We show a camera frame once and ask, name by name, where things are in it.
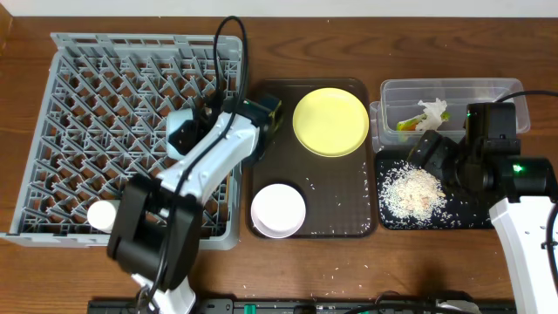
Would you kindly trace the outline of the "green orange snack wrapper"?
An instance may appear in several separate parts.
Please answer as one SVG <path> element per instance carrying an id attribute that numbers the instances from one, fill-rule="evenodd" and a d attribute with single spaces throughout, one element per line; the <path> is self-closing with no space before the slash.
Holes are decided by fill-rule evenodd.
<path id="1" fill-rule="evenodd" d="M 447 122 L 451 115 L 448 112 L 443 112 L 440 115 L 441 119 L 443 122 Z M 423 122 L 424 120 L 426 120 L 428 118 L 428 115 L 426 113 L 422 113 L 420 115 L 417 115 L 413 118 L 407 119 L 407 120 L 403 120 L 403 121 L 399 121 L 399 123 L 397 123 L 396 126 L 396 130 L 403 132 L 403 131 L 415 131 L 416 127 L 419 123 Z"/>

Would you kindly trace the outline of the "clear plastic bin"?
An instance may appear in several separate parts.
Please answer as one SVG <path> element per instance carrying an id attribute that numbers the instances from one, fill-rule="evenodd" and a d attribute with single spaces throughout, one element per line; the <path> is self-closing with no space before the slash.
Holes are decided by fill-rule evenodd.
<path id="1" fill-rule="evenodd" d="M 449 120 L 437 131 L 459 142 L 465 136 L 466 107 L 472 103 L 494 102 L 508 94 L 521 92 L 516 78 L 406 78 L 389 79 L 380 87 L 380 100 L 370 104 L 371 144 L 377 153 L 413 147 L 421 132 L 400 132 L 399 121 L 424 112 L 419 101 L 437 99 L 447 103 Z"/>

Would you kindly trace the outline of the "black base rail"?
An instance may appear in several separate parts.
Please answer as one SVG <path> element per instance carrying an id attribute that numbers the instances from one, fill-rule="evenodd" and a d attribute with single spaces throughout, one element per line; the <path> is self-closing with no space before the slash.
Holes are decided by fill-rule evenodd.
<path id="1" fill-rule="evenodd" d="M 386 291 L 377 297 L 368 300 L 350 299 L 312 299 L 312 300 L 287 300 L 287 299 L 234 299 L 234 298 L 207 298 L 194 303 L 192 312 L 200 314 L 226 313 L 226 314 L 290 314 L 290 313 L 345 313 L 359 308 L 363 313 L 367 307 L 381 305 L 381 313 L 400 313 L 400 309 L 393 309 L 397 305 L 438 306 L 457 311 L 488 314 L 515 313 L 516 306 L 512 301 L 501 300 L 473 300 L 462 291 L 447 291 L 442 294 L 427 298 L 407 297 L 395 291 Z"/>

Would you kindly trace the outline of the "white napkin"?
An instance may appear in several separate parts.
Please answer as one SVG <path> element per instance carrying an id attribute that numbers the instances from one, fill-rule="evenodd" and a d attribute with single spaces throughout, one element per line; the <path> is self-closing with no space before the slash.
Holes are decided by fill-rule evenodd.
<path id="1" fill-rule="evenodd" d="M 450 114 L 446 110 L 447 103 L 445 100 L 436 99 L 433 102 L 418 103 L 423 106 L 425 117 L 416 125 L 416 131 L 437 130 L 444 122 L 450 119 Z"/>

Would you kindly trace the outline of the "yellow plate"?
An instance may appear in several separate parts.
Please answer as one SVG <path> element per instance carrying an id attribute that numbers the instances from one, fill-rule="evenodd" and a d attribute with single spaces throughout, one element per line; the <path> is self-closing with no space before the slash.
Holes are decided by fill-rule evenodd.
<path id="1" fill-rule="evenodd" d="M 340 88 L 309 92 L 297 103 L 292 118 L 300 144 L 313 154 L 336 158 L 355 152 L 370 128 L 362 101 Z"/>

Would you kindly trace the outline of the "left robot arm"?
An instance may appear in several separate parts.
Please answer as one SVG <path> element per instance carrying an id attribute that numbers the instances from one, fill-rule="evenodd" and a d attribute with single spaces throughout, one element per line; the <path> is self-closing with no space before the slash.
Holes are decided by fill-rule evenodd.
<path id="1" fill-rule="evenodd" d="M 125 186 L 107 255 L 142 286 L 137 310 L 188 313 L 195 303 L 187 275 L 201 238 L 203 207 L 227 174 L 256 153 L 273 122 L 223 112 L 185 157 L 150 179 Z"/>

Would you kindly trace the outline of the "light blue bowl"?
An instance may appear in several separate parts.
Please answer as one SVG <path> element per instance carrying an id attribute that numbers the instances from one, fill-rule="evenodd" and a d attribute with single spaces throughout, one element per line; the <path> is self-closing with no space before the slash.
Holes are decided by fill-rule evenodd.
<path id="1" fill-rule="evenodd" d="M 195 146 L 197 123 L 192 109 L 181 109 L 167 115 L 166 150 L 169 158 L 181 160 Z"/>

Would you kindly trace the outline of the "rice food waste pile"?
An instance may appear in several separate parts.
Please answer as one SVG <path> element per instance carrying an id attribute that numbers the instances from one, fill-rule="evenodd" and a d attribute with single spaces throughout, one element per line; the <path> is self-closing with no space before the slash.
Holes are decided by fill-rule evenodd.
<path id="1" fill-rule="evenodd" d="M 406 161 L 397 161 L 384 178 L 380 204 L 398 219 L 426 222 L 447 204 L 441 182 Z"/>

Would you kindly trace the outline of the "black plastic bin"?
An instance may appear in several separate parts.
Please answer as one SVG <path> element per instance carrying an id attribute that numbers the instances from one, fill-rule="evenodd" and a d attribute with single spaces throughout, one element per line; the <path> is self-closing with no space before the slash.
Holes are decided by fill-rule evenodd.
<path id="1" fill-rule="evenodd" d="M 385 181 L 386 172 L 395 167 L 397 161 L 406 161 L 406 151 L 385 150 L 376 154 L 374 169 L 377 183 L 377 195 L 382 183 Z M 427 229 L 490 229 L 492 223 L 486 211 L 472 207 L 466 199 L 443 188 L 447 204 L 430 220 L 419 222 L 416 219 L 398 219 L 380 204 L 378 197 L 378 212 L 380 223 L 390 230 L 427 230 Z"/>

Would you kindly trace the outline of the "grey dishwasher rack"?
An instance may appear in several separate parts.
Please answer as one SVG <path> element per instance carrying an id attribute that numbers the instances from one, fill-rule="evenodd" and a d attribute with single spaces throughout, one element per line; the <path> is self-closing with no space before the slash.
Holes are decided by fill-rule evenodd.
<path id="1" fill-rule="evenodd" d="M 238 88 L 234 36 L 55 33 L 31 149 L 5 241 L 25 247 L 104 247 L 89 207 L 116 199 L 136 175 L 169 168 L 166 122 L 216 87 Z"/>

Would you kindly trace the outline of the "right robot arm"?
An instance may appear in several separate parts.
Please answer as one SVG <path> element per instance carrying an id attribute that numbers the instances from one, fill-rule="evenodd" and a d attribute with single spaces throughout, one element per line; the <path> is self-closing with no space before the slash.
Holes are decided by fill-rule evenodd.
<path id="1" fill-rule="evenodd" d="M 519 313 L 557 311 L 557 180 L 549 160 L 521 155 L 512 134 L 457 143 L 425 132 L 407 159 L 484 210 L 503 248 Z"/>

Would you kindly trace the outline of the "brown serving tray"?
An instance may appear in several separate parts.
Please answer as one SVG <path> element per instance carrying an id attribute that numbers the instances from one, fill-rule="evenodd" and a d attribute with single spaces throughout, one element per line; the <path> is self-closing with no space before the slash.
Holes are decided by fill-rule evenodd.
<path id="1" fill-rule="evenodd" d="M 307 93 L 335 87 L 352 93 L 369 105 L 365 85 L 355 78 L 275 78 L 256 83 L 249 97 L 270 94 L 282 101 L 283 119 L 273 142 L 253 167 L 242 169 L 243 196 L 250 206 L 266 186 L 283 183 L 297 189 L 305 200 L 306 217 L 293 235 L 296 239 L 362 238 L 378 225 L 371 144 L 364 142 L 353 153 L 338 158 L 313 154 L 295 136 L 292 116 Z"/>

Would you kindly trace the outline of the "white cup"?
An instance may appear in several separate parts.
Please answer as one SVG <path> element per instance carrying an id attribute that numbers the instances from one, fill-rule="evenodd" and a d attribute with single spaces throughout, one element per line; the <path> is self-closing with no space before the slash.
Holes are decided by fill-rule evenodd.
<path id="1" fill-rule="evenodd" d="M 110 234 L 116 220 L 119 204 L 120 200 L 94 202 L 87 211 L 87 221 L 93 228 Z"/>

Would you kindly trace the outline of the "pink bowl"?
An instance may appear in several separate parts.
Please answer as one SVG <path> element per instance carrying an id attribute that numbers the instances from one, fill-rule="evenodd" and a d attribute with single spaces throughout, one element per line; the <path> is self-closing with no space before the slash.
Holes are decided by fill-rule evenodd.
<path id="1" fill-rule="evenodd" d="M 254 196 L 250 217 L 254 227 L 274 239 L 294 235 L 303 225 L 306 204 L 303 196 L 287 184 L 271 184 Z"/>

